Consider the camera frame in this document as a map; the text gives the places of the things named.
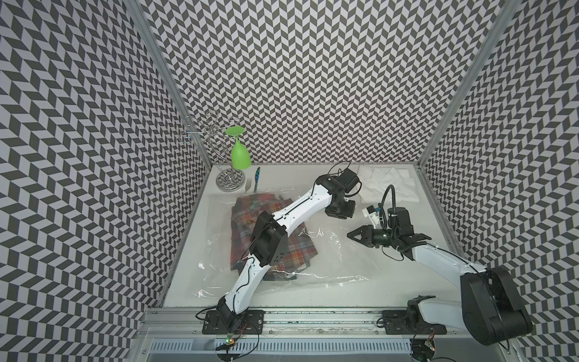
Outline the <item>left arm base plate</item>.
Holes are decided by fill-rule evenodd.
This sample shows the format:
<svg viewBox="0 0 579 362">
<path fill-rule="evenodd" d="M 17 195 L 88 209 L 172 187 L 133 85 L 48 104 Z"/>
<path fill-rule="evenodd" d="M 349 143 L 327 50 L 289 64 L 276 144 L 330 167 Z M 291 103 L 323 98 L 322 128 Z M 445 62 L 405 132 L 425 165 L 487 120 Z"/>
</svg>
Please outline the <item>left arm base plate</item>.
<svg viewBox="0 0 579 362">
<path fill-rule="evenodd" d="M 261 335 L 265 311 L 250 309 L 241 315 L 224 320 L 217 310 L 208 311 L 205 314 L 202 333 L 203 335 Z"/>
</svg>

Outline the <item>clear plastic vacuum bag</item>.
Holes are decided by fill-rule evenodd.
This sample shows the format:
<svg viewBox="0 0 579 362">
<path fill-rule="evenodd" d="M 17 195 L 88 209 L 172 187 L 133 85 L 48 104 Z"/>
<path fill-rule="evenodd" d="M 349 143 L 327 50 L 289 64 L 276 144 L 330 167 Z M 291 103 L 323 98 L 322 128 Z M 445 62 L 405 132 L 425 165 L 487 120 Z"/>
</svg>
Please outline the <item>clear plastic vacuum bag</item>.
<svg viewBox="0 0 579 362">
<path fill-rule="evenodd" d="M 191 304 L 216 303 L 238 280 L 256 220 L 290 205 L 304 192 L 269 190 L 243 195 L 210 195 L 191 231 L 196 244 L 186 263 L 190 280 L 183 285 Z M 364 247 L 347 233 L 366 224 L 360 214 L 337 220 L 320 211 L 299 224 L 288 238 L 288 247 L 256 289 L 255 303 L 291 306 L 352 305 L 362 293 L 383 303 L 426 292 L 453 291 L 453 286 L 430 268 L 407 259 L 393 258 L 393 250 Z"/>
</svg>

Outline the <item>white shirt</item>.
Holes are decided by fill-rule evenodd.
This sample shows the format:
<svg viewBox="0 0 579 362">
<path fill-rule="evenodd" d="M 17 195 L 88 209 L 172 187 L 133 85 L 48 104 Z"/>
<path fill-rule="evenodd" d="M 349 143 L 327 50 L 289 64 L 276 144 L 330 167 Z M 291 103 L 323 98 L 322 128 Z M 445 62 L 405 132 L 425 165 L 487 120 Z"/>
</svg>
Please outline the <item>white shirt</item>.
<svg viewBox="0 0 579 362">
<path fill-rule="evenodd" d="M 384 191 L 388 186 L 395 188 L 398 201 L 414 203 L 420 201 L 416 181 L 410 175 L 408 169 L 360 166 L 357 176 L 359 176 L 362 182 L 362 189 L 359 195 L 365 204 L 373 204 L 381 201 Z"/>
</svg>

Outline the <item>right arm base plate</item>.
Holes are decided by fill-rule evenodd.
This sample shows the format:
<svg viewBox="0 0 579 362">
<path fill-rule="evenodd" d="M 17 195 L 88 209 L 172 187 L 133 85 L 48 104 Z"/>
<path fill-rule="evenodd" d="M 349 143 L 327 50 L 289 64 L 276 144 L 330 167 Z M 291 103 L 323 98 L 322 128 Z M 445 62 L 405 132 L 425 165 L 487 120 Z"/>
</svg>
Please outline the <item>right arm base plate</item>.
<svg viewBox="0 0 579 362">
<path fill-rule="evenodd" d="M 381 312 L 382 325 L 387 335 L 413 336 L 446 335 L 447 329 L 442 324 L 426 322 L 418 312 L 407 312 L 405 309 L 390 309 Z"/>
</svg>

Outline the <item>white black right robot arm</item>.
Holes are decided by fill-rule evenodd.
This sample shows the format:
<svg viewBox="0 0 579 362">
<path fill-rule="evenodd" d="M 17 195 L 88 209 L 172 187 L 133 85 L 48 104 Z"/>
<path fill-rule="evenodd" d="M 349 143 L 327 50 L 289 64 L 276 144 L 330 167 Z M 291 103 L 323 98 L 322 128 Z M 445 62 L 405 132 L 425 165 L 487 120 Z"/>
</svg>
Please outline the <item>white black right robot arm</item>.
<svg viewBox="0 0 579 362">
<path fill-rule="evenodd" d="M 406 208 L 369 207 L 364 213 L 372 224 L 349 232 L 348 239 L 369 248 L 390 247 L 403 260 L 425 265 L 460 292 L 459 301 L 418 296 L 404 310 L 386 312 L 387 333 L 431 333 L 451 327 L 467 331 L 482 345 L 493 345 L 532 332 L 532 319 L 505 267 L 487 268 L 432 244 L 430 236 L 415 232 Z"/>
</svg>

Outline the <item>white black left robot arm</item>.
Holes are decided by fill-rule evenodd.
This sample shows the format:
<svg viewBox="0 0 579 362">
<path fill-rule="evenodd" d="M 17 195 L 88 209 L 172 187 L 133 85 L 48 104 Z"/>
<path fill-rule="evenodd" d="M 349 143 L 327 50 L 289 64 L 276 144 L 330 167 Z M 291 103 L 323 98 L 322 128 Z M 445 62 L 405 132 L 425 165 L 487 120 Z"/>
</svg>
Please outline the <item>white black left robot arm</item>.
<svg viewBox="0 0 579 362">
<path fill-rule="evenodd" d="M 245 265 L 231 291 L 217 303 L 217 312 L 227 324 L 241 318 L 265 274 L 286 255 L 291 234 L 319 211 L 341 220 L 351 218 L 352 199 L 360 184 L 357 174 L 346 169 L 319 176 L 312 188 L 289 206 L 270 214 L 259 214 L 254 226 Z"/>
</svg>

